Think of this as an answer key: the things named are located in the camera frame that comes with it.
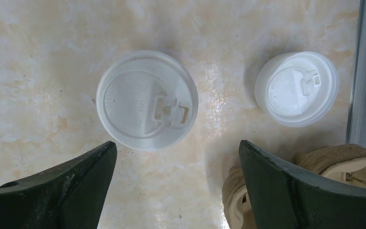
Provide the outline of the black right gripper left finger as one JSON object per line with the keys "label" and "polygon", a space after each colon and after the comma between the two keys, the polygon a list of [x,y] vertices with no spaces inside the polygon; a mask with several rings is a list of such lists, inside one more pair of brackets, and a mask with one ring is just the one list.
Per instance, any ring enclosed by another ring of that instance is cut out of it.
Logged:
{"label": "black right gripper left finger", "polygon": [[0,186],[0,229],[95,229],[117,160],[108,141],[72,160]]}

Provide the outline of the stack of plastic lids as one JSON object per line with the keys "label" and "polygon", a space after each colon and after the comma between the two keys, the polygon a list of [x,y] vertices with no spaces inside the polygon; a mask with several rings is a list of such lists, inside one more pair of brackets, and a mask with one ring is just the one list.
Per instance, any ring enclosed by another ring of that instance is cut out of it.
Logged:
{"label": "stack of plastic lids", "polygon": [[339,78],[335,65],[316,52],[289,52],[269,60],[255,80],[254,96],[263,112],[288,127],[304,127],[333,106]]}

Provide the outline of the translucent plastic cup lid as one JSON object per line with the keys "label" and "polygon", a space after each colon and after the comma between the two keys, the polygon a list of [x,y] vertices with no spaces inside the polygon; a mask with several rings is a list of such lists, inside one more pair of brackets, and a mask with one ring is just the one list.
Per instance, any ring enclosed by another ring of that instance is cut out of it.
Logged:
{"label": "translucent plastic cup lid", "polygon": [[119,59],[104,73],[96,107],[103,127],[116,141],[155,151],[188,134],[199,97],[192,77],[176,59],[141,50]]}

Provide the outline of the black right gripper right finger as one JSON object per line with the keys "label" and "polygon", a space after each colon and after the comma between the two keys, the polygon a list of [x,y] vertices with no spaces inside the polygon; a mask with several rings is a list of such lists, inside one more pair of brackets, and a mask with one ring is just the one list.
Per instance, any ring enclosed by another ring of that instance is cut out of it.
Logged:
{"label": "black right gripper right finger", "polygon": [[314,174],[246,140],[239,155],[258,229],[366,229],[366,188]]}

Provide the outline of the brown pulp cup carrier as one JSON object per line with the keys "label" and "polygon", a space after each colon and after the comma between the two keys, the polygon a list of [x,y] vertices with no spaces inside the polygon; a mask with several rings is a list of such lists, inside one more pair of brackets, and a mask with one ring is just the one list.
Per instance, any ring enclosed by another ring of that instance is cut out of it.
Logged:
{"label": "brown pulp cup carrier", "polygon": [[[359,145],[300,153],[293,164],[340,183],[366,188],[366,148]],[[230,170],[222,187],[222,202],[230,228],[257,229],[241,165]]]}

